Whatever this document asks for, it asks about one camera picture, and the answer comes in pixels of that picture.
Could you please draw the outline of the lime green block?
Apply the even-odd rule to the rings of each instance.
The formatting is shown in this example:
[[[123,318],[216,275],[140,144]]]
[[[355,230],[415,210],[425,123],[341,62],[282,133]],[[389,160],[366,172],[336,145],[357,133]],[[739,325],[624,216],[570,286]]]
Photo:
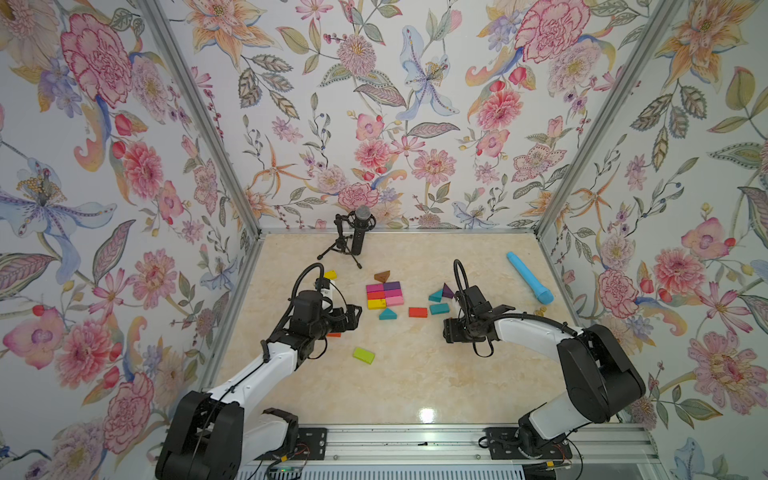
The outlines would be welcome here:
[[[372,365],[374,360],[375,360],[375,358],[376,358],[376,356],[375,356],[375,354],[373,352],[371,352],[369,350],[366,350],[366,349],[363,349],[363,348],[360,348],[360,347],[356,347],[354,349],[353,357],[355,359],[361,361],[361,362],[364,362],[364,363],[368,364],[368,365]]]

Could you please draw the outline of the brown triangle block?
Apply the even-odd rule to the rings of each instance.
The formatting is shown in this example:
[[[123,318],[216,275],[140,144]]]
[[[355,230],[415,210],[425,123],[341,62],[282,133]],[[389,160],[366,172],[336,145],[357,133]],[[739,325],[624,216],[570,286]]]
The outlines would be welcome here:
[[[391,272],[389,270],[378,272],[374,275],[374,279],[380,283],[386,283],[390,278]]]

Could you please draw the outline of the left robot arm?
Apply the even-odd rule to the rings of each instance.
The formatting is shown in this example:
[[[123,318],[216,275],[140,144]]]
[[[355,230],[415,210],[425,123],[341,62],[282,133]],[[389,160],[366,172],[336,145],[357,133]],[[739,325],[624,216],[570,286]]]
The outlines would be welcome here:
[[[254,408],[307,360],[331,333],[353,331],[363,308],[336,307],[321,291],[294,294],[262,353],[229,380],[179,402],[155,467],[157,479],[233,479],[244,462],[266,454],[284,456],[296,445],[298,418],[267,408],[257,425],[245,426]]]

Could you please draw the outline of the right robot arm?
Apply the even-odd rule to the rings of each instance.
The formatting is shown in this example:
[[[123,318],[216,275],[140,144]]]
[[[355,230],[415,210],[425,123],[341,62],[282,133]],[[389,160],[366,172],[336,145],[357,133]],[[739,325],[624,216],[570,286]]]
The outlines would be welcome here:
[[[559,362],[565,391],[518,421],[517,444],[528,451],[606,423],[646,394],[633,363],[603,325],[577,328],[507,305],[493,307],[476,286],[457,291],[454,299],[458,315],[444,321],[447,343],[513,343]]]

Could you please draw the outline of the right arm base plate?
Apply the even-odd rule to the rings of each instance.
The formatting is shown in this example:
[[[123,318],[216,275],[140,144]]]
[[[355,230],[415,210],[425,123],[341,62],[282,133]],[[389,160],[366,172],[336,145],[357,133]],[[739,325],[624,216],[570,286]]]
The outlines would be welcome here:
[[[551,440],[542,439],[528,428],[488,427],[478,445],[490,452],[492,460],[562,462],[573,458],[571,447],[564,444],[565,440],[564,435]]]

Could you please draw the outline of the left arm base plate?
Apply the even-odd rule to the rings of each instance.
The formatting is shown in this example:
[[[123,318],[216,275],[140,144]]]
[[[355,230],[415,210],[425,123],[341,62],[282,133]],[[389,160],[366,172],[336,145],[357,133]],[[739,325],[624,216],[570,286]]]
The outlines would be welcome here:
[[[289,432],[287,439],[275,449],[267,450],[254,460],[324,460],[328,444],[328,429],[319,427],[299,427]]]

